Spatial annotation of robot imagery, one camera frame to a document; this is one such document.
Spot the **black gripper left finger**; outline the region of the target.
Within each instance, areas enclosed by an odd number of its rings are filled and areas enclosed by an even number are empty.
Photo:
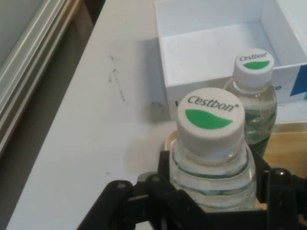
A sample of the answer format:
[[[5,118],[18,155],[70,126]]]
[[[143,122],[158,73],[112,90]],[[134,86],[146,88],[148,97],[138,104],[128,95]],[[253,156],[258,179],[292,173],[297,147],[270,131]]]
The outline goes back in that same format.
[[[166,178],[168,156],[162,151],[158,171],[136,184],[109,182],[78,229],[134,230],[137,224],[149,222],[154,230],[206,230],[206,214]]]

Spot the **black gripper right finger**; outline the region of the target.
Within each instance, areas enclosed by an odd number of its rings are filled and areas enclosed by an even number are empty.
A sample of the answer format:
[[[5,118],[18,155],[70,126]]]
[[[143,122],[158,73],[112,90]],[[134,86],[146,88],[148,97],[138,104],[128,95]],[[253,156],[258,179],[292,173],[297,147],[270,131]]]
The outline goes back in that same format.
[[[307,219],[307,179],[283,167],[270,166],[252,151],[255,163],[256,197],[266,204],[266,230],[305,230]]]

